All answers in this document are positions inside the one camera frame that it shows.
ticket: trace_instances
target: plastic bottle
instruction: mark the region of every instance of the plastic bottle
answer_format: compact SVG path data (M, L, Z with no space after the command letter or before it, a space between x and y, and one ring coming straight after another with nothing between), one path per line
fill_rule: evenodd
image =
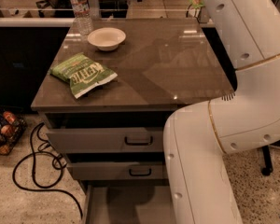
M90 8L87 0L71 0L77 28L82 35L88 35L93 30Z

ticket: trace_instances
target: black handle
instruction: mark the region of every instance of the black handle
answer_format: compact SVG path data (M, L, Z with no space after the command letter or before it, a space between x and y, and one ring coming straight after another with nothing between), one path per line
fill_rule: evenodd
M132 169L129 169L129 174L130 174L131 176L148 176L148 175L151 175L151 168L148 169L148 173L147 173L147 174L139 174L139 175L133 174L133 170L132 170Z
M153 143L153 136L150 136L150 140L146 143L132 143L132 142L128 142L128 137L125 136L124 137L124 143L127 146L151 146Z

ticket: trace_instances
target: drawer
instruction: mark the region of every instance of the drawer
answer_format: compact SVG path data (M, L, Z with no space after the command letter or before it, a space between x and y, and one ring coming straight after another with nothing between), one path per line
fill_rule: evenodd
M47 136L60 153L162 152L162 127L52 129Z
M67 169L75 180L134 180L164 179L163 162L79 162L70 163Z

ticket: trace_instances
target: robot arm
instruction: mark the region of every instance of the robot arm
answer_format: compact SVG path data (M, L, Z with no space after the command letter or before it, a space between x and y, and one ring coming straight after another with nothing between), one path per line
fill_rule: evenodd
M280 139L280 13L271 0L204 0L236 70L231 100L177 110L164 152L178 224L243 223L222 155Z

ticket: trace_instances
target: white bowl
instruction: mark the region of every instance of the white bowl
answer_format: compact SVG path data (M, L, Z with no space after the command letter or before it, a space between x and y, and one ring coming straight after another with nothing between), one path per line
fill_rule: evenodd
M91 32L88 41L100 50L110 51L116 49L125 37L125 33L120 29L106 27Z

